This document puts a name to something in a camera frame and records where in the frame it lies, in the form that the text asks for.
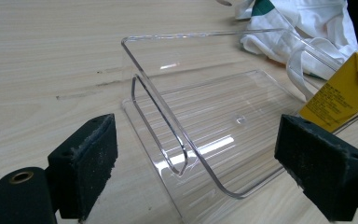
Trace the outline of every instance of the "green fabric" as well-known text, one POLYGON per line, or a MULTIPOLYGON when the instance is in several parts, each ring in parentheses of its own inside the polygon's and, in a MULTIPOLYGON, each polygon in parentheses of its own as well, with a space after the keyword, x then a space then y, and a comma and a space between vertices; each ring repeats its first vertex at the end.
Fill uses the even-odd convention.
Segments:
POLYGON ((264 16, 274 8, 275 6, 269 0, 255 0, 252 16, 264 16))

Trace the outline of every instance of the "yellow packaging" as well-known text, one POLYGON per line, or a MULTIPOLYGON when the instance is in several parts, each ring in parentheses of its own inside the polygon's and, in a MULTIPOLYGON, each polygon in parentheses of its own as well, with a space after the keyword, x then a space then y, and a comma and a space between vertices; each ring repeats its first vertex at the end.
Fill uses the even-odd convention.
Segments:
POLYGON ((333 132, 358 113, 358 52, 354 53, 299 114, 333 132))

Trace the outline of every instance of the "wooden table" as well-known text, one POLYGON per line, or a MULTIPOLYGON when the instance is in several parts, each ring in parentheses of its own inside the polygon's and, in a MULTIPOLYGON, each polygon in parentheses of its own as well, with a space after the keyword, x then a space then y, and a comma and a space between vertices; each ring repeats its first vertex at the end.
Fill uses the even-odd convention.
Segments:
MULTIPOLYGON (((121 76, 120 40, 243 29, 245 21, 233 15, 233 7, 214 0, 0 0, 0 178, 26 166, 46 168, 47 155, 85 121, 115 113, 116 168, 86 222, 181 223, 120 108, 113 82, 121 76)), ((281 65, 270 69, 285 76, 281 65)), ((358 147, 358 124, 340 136, 358 147)), ((224 220, 328 223, 288 174, 224 220)))

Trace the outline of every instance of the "transparent plastic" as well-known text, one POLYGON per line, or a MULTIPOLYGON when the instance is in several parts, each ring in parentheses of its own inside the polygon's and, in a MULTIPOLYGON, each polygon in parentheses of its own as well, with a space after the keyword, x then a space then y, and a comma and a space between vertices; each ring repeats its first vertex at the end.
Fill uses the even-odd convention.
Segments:
MULTIPOLYGON (((339 66, 282 29, 122 41, 122 106, 185 223, 218 222, 283 172, 273 158, 280 117, 305 102, 263 71, 271 61, 239 42, 277 33, 330 72, 339 66)), ((287 69, 302 72, 296 63, 287 69)))

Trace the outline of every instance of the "white cloth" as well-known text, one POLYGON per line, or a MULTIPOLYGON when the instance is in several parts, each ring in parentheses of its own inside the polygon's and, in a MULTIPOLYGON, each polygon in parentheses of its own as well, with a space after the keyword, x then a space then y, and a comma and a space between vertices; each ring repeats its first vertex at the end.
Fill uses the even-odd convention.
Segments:
MULTIPOLYGON (((250 9, 249 6, 253 2, 254 0, 244 0, 236 7, 237 19, 251 17, 247 30, 287 29, 297 35, 301 34, 312 46, 341 63, 358 51, 345 0, 255 0, 253 8, 250 9)), ((246 50, 256 54, 264 53, 280 63, 287 63, 291 54, 301 44, 288 36, 282 36, 282 33, 246 35, 241 39, 241 43, 246 50)), ((313 62, 303 59, 300 63, 307 73, 324 79, 333 75, 320 71, 313 62)), ((303 77, 290 78, 298 79, 296 85, 303 82, 303 77)), ((310 98, 310 93, 304 90, 305 87, 298 88, 303 89, 301 91, 310 98)))

